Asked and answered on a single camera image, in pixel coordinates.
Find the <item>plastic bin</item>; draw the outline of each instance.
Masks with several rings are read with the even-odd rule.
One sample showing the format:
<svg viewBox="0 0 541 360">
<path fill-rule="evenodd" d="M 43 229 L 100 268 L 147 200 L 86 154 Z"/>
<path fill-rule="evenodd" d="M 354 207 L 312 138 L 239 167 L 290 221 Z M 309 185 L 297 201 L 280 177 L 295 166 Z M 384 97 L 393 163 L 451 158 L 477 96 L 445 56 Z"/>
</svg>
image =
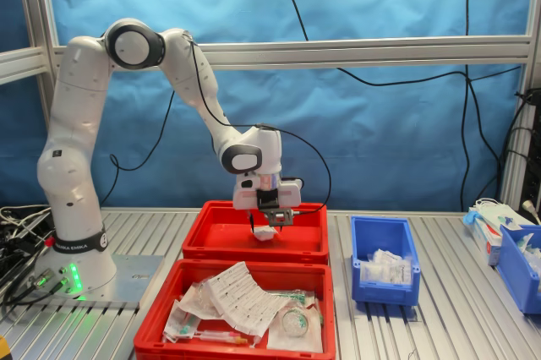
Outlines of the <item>plastic bin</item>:
<svg viewBox="0 0 541 360">
<path fill-rule="evenodd" d="M 324 324 L 321 327 L 323 353 L 267 350 L 268 331 L 255 348 L 234 346 L 214 341 L 191 339 L 177 343 L 162 342 L 161 333 L 167 322 L 174 299 L 179 299 L 193 282 L 217 275 L 235 262 L 218 260 L 183 259 L 174 264 L 163 283 L 143 324 L 134 338 L 135 354 L 139 360 L 291 360 L 335 359 L 335 325 L 333 314 L 331 269 L 326 265 L 300 265 L 284 263 L 246 263 L 254 280 L 264 289 L 315 291 L 320 300 Z M 199 330 L 231 330 L 224 320 L 202 320 Z"/>
<path fill-rule="evenodd" d="M 352 298 L 368 303 L 417 305 L 421 269 L 407 219 L 352 216 Z M 361 281 L 361 260 L 378 248 L 412 257 L 411 286 Z"/>
<path fill-rule="evenodd" d="M 533 233 L 529 244 L 541 247 L 541 226 L 522 225 L 521 231 L 508 231 L 500 227 L 502 242 L 498 271 L 515 300 L 517 307 L 524 314 L 541 314 L 541 294 L 538 292 L 539 277 L 527 263 L 516 242 L 529 233 Z"/>
<path fill-rule="evenodd" d="M 295 210 L 307 211 L 320 204 L 301 204 Z M 254 224 L 266 225 L 263 214 L 254 211 Z M 252 234 L 243 210 L 233 209 L 231 201 L 209 201 L 197 216 L 183 243 L 186 259 L 219 259 L 326 265 L 329 259 L 327 210 L 295 216 L 293 226 L 284 226 L 274 238 L 261 242 Z"/>
</svg>

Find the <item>blue glove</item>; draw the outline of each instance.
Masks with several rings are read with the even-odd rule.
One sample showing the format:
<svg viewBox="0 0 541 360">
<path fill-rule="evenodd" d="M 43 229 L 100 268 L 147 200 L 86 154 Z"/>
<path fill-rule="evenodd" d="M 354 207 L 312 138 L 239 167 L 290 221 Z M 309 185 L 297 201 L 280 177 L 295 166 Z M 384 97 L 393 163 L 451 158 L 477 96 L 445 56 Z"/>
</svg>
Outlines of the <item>blue glove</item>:
<svg viewBox="0 0 541 360">
<path fill-rule="evenodd" d="M 464 225 L 472 226 L 477 218 L 483 219 L 481 214 L 479 214 L 475 210 L 470 210 L 467 214 L 464 215 L 464 217 L 462 218 L 462 222 L 464 222 Z"/>
</svg>

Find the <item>red plastic bin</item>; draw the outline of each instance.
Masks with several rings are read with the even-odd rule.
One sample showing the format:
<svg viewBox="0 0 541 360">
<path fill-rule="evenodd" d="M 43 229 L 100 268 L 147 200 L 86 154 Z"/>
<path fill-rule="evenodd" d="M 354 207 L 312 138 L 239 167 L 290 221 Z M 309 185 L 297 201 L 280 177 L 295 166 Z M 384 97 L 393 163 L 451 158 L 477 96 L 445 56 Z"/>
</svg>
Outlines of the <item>red plastic bin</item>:
<svg viewBox="0 0 541 360">
<path fill-rule="evenodd" d="M 268 331 L 255 348 L 234 346 L 214 341 L 191 339 L 177 343 L 162 342 L 161 333 L 166 325 L 174 299 L 189 289 L 193 282 L 217 275 L 235 265 L 220 260 L 179 260 L 173 265 L 143 324 L 134 338 L 138 360 L 334 360 L 336 358 L 335 325 L 333 314 L 331 269 L 326 265 L 300 265 L 287 263 L 249 263 L 254 280 L 267 290 L 303 289 L 315 291 L 320 300 L 324 323 L 321 327 L 323 353 L 267 350 Z M 232 330 L 224 320 L 201 320 L 199 330 Z M 252 336 L 243 335 L 253 342 Z"/>
<path fill-rule="evenodd" d="M 301 204 L 295 210 L 311 211 L 320 206 Z M 261 212 L 252 213 L 256 226 L 268 224 Z M 261 242 L 252 234 L 245 211 L 235 210 L 232 201 L 209 201 L 184 240 L 183 257 L 326 265 L 329 259 L 327 209 L 297 215 L 293 226 L 284 226 L 274 238 Z"/>
</svg>

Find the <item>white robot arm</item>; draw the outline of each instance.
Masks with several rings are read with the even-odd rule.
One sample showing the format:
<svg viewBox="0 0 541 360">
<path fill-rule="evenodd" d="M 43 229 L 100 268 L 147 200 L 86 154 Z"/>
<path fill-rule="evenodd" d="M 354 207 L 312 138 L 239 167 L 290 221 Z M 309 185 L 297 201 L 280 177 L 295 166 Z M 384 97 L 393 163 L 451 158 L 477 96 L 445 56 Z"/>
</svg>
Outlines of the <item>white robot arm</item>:
<svg viewBox="0 0 541 360">
<path fill-rule="evenodd" d="M 176 93 L 202 117 L 221 165 L 237 174 L 235 209 L 260 210 L 272 226 L 292 224 L 302 181 L 281 178 L 280 133 L 258 125 L 241 134 L 230 125 L 216 98 L 212 69 L 186 30 L 158 34 L 136 19 L 121 19 L 101 38 L 75 37 L 63 56 L 49 134 L 38 162 L 38 180 L 56 234 L 53 249 L 36 262 L 38 274 L 47 268 L 64 274 L 69 279 L 67 296 L 102 286 L 115 274 L 90 162 L 117 65 L 159 66 Z"/>
</svg>

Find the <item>syringe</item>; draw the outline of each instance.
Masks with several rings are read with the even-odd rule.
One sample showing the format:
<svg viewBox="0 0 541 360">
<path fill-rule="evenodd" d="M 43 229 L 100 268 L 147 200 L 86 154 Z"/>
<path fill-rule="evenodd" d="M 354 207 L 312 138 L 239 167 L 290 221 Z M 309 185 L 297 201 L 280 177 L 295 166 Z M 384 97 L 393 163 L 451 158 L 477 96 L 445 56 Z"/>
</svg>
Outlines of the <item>syringe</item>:
<svg viewBox="0 0 541 360">
<path fill-rule="evenodd" d="M 224 343 L 233 343 L 235 345 L 248 344 L 248 339 L 244 339 L 241 337 L 240 333 L 236 332 L 203 330 L 202 332 L 196 332 L 194 337 L 198 337 L 202 341 L 222 341 Z"/>
</svg>

